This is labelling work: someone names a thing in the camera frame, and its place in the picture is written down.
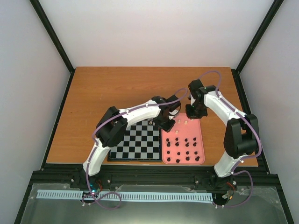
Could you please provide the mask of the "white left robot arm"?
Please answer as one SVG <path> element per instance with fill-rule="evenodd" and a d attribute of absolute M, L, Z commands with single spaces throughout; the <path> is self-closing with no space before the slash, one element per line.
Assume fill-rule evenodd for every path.
<path fill-rule="evenodd" d="M 141 105 L 127 109 L 117 109 L 114 106 L 108 108 L 92 134 L 94 145 L 83 163 L 85 172 L 81 176 L 81 183 L 87 188 L 96 185 L 96 174 L 100 172 L 107 153 L 124 139 L 128 127 L 150 119 L 155 126 L 169 132 L 175 124 L 175 115 L 172 112 L 180 106 L 180 99 L 172 95 L 168 99 L 156 96 Z"/>

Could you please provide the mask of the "pink piece tray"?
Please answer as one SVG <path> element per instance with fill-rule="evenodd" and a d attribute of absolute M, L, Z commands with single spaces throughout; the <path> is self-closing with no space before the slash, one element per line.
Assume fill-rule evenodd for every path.
<path fill-rule="evenodd" d="M 175 125 L 169 131 L 161 131 L 162 160 L 167 165 L 201 165 L 205 161 L 203 140 L 200 121 L 187 118 L 185 113 L 180 113 L 175 118 Z"/>

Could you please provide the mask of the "black white chessboard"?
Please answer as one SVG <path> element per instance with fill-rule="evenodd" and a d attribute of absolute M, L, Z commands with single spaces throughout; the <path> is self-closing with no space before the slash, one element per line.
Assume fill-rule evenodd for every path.
<path fill-rule="evenodd" d="M 149 124 L 149 119 L 139 121 L 125 131 L 123 140 L 108 153 L 108 161 L 161 161 L 161 131 Z"/>

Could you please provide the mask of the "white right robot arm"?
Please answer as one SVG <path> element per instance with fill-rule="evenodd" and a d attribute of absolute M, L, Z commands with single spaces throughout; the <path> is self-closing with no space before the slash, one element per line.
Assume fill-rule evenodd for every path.
<path fill-rule="evenodd" d="M 262 146 L 258 134 L 258 119 L 255 115 L 238 110 L 214 85 L 204 86 L 197 79 L 188 85 L 191 101 L 185 106 L 190 119 L 201 119 L 211 109 L 225 124 L 223 145 L 225 152 L 214 165 L 208 183 L 213 189 L 220 189 L 226 184 L 236 167 L 253 153 L 260 153 Z"/>

